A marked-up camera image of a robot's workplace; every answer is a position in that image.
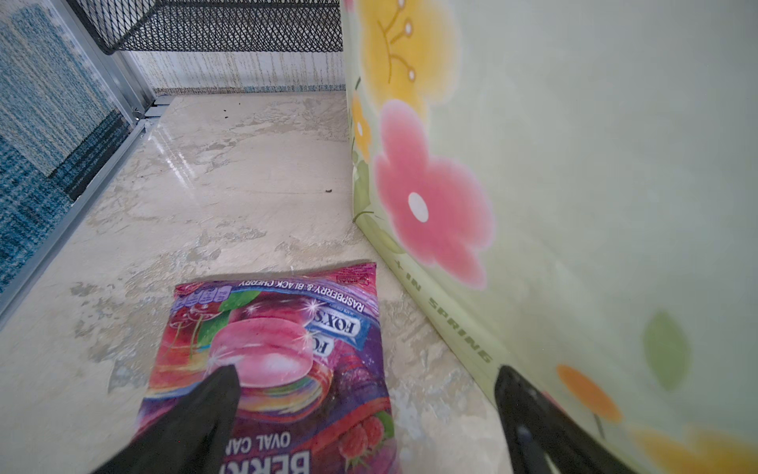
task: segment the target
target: green leaf illustration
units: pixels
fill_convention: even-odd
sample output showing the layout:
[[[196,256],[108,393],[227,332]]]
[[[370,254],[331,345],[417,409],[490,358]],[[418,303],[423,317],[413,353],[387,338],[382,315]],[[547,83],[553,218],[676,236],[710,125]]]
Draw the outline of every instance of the green leaf illustration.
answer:
[[[353,214],[357,214],[371,204],[371,200],[368,198],[368,165],[366,162],[360,161],[356,169],[358,170],[358,179],[352,192]]]
[[[379,227],[373,218],[364,214],[359,219],[365,224],[362,230],[366,233],[366,237],[373,237],[374,240],[378,240],[392,253],[403,254],[406,252],[389,233]]]
[[[392,415],[387,412],[377,412],[374,416],[379,418],[381,424],[384,425],[384,439],[390,439],[395,436],[395,423],[392,421]]]
[[[681,326],[666,311],[659,311],[642,334],[645,360],[668,391],[681,384],[690,369],[692,349]]]
[[[203,322],[197,335],[198,347],[209,346],[216,333],[227,324],[229,324],[229,311],[224,311],[210,321]]]
[[[253,301],[259,294],[261,294],[260,291],[237,291],[236,293],[229,295],[221,306],[218,307],[218,310],[223,312],[241,308]]]

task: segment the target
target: blue patterned fabric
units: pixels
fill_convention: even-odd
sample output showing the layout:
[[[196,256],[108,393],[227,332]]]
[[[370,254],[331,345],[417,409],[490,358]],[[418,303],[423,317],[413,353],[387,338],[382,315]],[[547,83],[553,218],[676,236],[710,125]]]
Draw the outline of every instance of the blue patterned fabric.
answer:
[[[129,135],[129,122],[118,110],[108,117],[50,175],[68,196],[76,200],[87,184]]]
[[[66,193],[0,137],[0,292],[70,207]]]
[[[0,21],[0,130],[49,176],[113,109],[41,6]]]
[[[39,5],[0,18],[0,294],[130,132],[65,34]]]

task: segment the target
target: marble floor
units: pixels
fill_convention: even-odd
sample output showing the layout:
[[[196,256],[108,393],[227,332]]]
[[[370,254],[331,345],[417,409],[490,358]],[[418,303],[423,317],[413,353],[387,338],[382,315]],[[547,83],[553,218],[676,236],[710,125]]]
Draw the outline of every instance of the marble floor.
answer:
[[[351,222],[346,116],[343,92],[171,103],[0,331],[0,472],[128,443],[175,284],[366,259],[404,471],[510,471],[495,409]]]

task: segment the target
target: metal mesh basket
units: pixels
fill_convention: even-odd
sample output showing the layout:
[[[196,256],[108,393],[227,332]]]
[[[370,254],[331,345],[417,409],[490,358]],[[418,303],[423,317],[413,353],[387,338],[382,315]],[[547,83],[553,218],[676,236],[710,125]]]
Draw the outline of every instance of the metal mesh basket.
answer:
[[[99,48],[342,51],[339,0],[68,0]]]

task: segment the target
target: fox's candy wrapper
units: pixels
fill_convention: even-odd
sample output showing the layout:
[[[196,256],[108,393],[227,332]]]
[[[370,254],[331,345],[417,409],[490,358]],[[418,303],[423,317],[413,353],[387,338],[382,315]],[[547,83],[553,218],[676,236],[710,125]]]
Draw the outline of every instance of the fox's candy wrapper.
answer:
[[[178,285],[139,431],[227,365],[242,396],[220,474],[399,472],[376,264]]]

